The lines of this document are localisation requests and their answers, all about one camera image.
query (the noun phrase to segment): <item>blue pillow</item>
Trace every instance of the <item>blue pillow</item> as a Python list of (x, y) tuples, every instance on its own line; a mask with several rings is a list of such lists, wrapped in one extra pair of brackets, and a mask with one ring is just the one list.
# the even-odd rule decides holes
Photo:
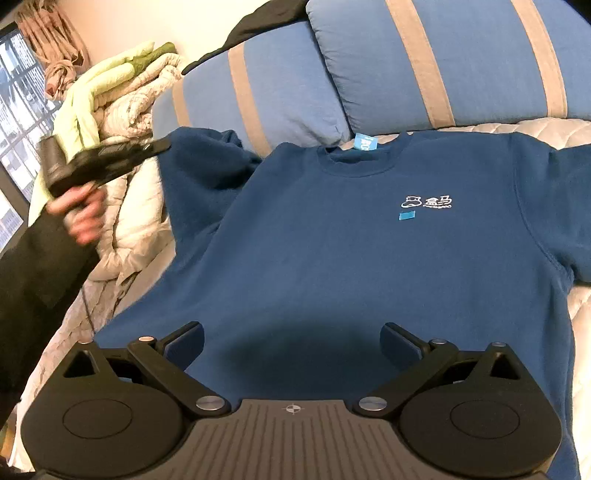
[(302, 147), (351, 138), (310, 24), (258, 35), (191, 70), (154, 105), (154, 136), (180, 125), (236, 131), (265, 156), (283, 142)]
[(310, 0), (354, 132), (591, 119), (591, 26), (563, 0)]

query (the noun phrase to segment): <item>light green fabric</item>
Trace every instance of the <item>light green fabric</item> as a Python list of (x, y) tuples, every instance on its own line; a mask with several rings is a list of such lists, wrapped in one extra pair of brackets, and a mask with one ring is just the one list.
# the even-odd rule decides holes
[[(53, 126), (53, 134), (65, 152), (67, 161), (83, 148), (94, 147), (99, 143), (98, 127), (92, 117), (94, 96), (132, 78), (134, 67), (129, 61), (153, 50), (154, 42), (144, 42), (103, 60), (81, 75), (67, 91)], [(29, 225), (39, 217), (50, 198), (42, 175), (39, 174), (29, 208)]]
[(150, 52), (147, 55), (141, 57), (134, 57), (129, 62), (134, 66), (135, 74), (139, 75), (146, 69), (148, 65), (150, 65), (150, 63), (160, 58), (160, 55), (164, 55), (165, 53), (176, 52), (177, 47), (174, 46), (174, 43), (168, 41), (161, 47), (156, 48), (156, 50), (154, 50), (153, 52)]

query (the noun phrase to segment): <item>small blue tag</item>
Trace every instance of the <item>small blue tag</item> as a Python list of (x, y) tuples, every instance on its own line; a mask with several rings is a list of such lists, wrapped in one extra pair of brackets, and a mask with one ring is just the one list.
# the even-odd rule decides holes
[(398, 220), (408, 220), (409, 218), (414, 218), (414, 210), (412, 212), (400, 212)]
[(356, 134), (353, 147), (357, 150), (375, 150), (378, 148), (378, 139), (369, 135)]

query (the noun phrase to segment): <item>sweatshirt sleeve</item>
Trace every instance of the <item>sweatshirt sleeve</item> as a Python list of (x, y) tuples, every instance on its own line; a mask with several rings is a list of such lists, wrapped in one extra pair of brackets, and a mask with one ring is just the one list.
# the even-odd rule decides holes
[(575, 279), (590, 282), (591, 145), (555, 150), (529, 139), (515, 153), (526, 223), (551, 258)]
[(158, 163), (178, 248), (217, 227), (261, 159), (233, 131), (181, 127), (169, 139)]

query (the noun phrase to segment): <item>window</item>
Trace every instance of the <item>window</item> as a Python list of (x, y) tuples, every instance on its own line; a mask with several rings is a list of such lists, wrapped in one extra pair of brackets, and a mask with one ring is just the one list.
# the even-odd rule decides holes
[(40, 170), (35, 148), (60, 107), (44, 90), (43, 69), (9, 25), (0, 31), (0, 252), (24, 232)]

